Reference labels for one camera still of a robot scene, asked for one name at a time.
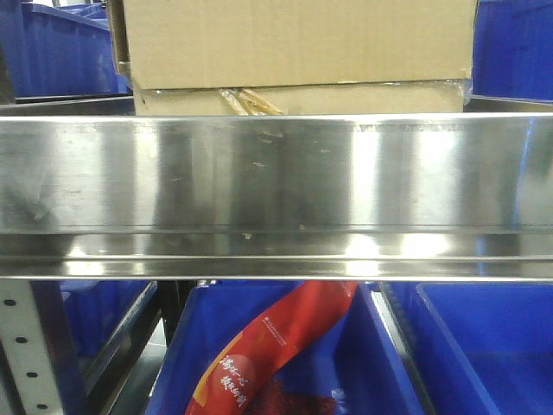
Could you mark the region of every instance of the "stainless steel shelf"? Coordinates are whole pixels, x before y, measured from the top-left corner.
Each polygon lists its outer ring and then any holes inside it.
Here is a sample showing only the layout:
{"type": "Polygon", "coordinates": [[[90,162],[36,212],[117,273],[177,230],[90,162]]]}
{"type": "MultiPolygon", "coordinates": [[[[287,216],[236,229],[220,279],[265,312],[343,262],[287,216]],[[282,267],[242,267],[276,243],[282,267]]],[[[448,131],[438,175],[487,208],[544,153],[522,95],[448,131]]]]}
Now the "stainless steel shelf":
{"type": "Polygon", "coordinates": [[[553,279],[548,113],[0,126],[5,278],[553,279]]]}

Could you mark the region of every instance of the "cardboard box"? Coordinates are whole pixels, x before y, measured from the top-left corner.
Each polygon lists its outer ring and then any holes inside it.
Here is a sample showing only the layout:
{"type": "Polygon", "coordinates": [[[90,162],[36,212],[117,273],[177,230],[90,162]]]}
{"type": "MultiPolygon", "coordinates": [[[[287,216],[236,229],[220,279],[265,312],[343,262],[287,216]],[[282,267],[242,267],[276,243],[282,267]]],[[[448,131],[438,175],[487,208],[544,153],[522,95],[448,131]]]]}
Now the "cardboard box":
{"type": "MultiPolygon", "coordinates": [[[[463,82],[285,86],[256,88],[289,115],[462,112],[463,82]]],[[[137,115],[232,115],[218,90],[135,88],[137,115]]]]}
{"type": "Polygon", "coordinates": [[[112,13],[117,2],[143,90],[471,75],[477,0],[110,0],[112,13]]]}

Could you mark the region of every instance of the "red package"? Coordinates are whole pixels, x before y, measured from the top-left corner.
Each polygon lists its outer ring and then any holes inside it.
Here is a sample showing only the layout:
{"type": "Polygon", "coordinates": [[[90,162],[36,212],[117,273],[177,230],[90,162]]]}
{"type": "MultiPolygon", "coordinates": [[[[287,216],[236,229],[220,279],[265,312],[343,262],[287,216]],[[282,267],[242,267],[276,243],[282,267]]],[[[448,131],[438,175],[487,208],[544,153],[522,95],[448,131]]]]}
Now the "red package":
{"type": "Polygon", "coordinates": [[[254,318],[201,377],[185,415],[239,415],[272,375],[349,310],[355,282],[306,281],[254,318]]]}

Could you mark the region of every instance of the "blue plastic bin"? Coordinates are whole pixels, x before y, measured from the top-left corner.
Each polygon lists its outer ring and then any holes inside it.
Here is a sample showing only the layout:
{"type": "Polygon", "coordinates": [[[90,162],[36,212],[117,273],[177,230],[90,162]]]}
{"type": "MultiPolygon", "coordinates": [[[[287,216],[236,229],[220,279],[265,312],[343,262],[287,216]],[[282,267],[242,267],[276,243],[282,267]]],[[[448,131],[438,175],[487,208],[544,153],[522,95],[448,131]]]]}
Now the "blue plastic bin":
{"type": "Polygon", "coordinates": [[[99,5],[64,10],[0,2],[0,42],[18,97],[128,92],[99,5]]]}
{"type": "Polygon", "coordinates": [[[553,0],[480,0],[474,93],[553,99],[553,0]]]}
{"type": "Polygon", "coordinates": [[[94,356],[104,346],[148,281],[60,282],[77,354],[94,356]]]}
{"type": "Polygon", "coordinates": [[[71,303],[66,300],[66,313],[77,354],[96,355],[117,324],[116,282],[68,280],[60,288],[71,298],[71,303]]]}
{"type": "Polygon", "coordinates": [[[411,346],[438,413],[553,412],[553,285],[416,289],[411,346]]]}
{"type": "MultiPolygon", "coordinates": [[[[195,288],[176,330],[146,415],[182,415],[220,350],[296,283],[195,288]]],[[[423,414],[368,285],[348,315],[276,375],[290,393],[338,397],[336,414],[423,414]]]]}

